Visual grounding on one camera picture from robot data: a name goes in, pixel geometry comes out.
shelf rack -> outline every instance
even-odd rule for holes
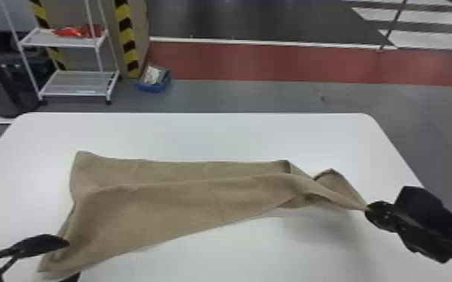
[[[17,48],[20,51],[23,64],[26,71],[32,81],[33,88],[37,93],[38,100],[45,104],[44,97],[46,96],[104,96],[105,103],[110,105],[110,96],[112,90],[119,79],[119,66],[117,63],[116,54],[114,52],[114,46],[112,38],[109,35],[107,29],[107,20],[105,18],[104,9],[101,4],[101,0],[97,0],[98,9],[100,11],[101,20],[103,22],[104,30],[100,37],[96,37],[93,32],[94,26],[91,16],[91,9],[89,6],[89,0],[84,0],[86,6],[86,16],[88,18],[88,24],[91,29],[91,38],[81,37],[60,37],[53,34],[51,29],[39,28],[38,22],[34,18],[35,26],[31,32],[29,32],[23,39],[19,40],[17,37],[16,29],[11,19],[11,15],[5,4],[5,0],[0,0],[0,5],[4,11],[5,17],[9,23],[11,33],[14,36],[14,40],[17,42]],[[110,51],[116,69],[114,71],[105,71],[101,62],[100,48],[105,42],[109,42]],[[39,88],[35,76],[32,73],[32,69],[26,58],[24,48],[25,47],[56,47],[56,48],[78,48],[78,49],[91,49],[95,51],[96,60],[98,63],[98,71],[79,71],[79,70],[59,70],[56,61],[53,59],[53,64],[56,71],[47,80],[46,84]]]

white wire shelf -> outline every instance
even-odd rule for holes
[[[105,96],[110,93],[119,77],[119,71],[57,70],[40,90],[41,96]]]
[[[107,29],[102,31],[101,37],[81,38],[63,37],[53,34],[52,29],[34,28],[21,41],[24,47],[64,47],[64,48],[93,48],[98,49],[109,35]]]

white floor marking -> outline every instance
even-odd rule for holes
[[[293,41],[257,41],[257,40],[236,40],[236,39],[200,39],[200,38],[178,38],[151,36],[152,42],[180,42],[198,44],[232,44],[232,45],[269,45],[269,46],[296,46],[296,47],[323,47],[323,48],[357,48],[357,49],[378,49],[378,45],[353,44],[353,43],[319,43],[319,42],[293,42]],[[387,50],[394,50],[394,46],[386,46]]]
[[[452,50],[452,34],[448,33],[395,30],[389,40],[397,47]]]
[[[396,15],[396,10],[373,9],[365,7],[354,7],[356,13],[365,20],[391,21]],[[452,13],[445,12],[425,12],[420,10],[404,10],[399,18],[400,22],[407,23],[442,23],[452,24]]]
[[[377,2],[377,3],[401,3],[402,0],[342,0],[342,1],[359,1],[359,2]],[[409,4],[419,5],[443,5],[452,6],[452,2],[446,0],[408,0]]]

white table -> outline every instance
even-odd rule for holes
[[[77,150],[162,161],[288,159],[310,174],[340,171],[368,202],[393,201],[403,185],[420,185],[363,114],[32,113],[0,139],[0,248],[61,226]],[[6,281],[42,281],[39,259],[18,262]],[[358,211],[310,207],[127,253],[80,281],[435,282],[452,281],[452,261],[409,252]]]

towel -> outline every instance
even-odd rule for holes
[[[366,209],[338,172],[310,177],[287,160],[161,162],[79,151],[70,193],[74,207],[58,232],[70,246],[44,255],[40,272],[80,269],[274,208],[327,203]]]

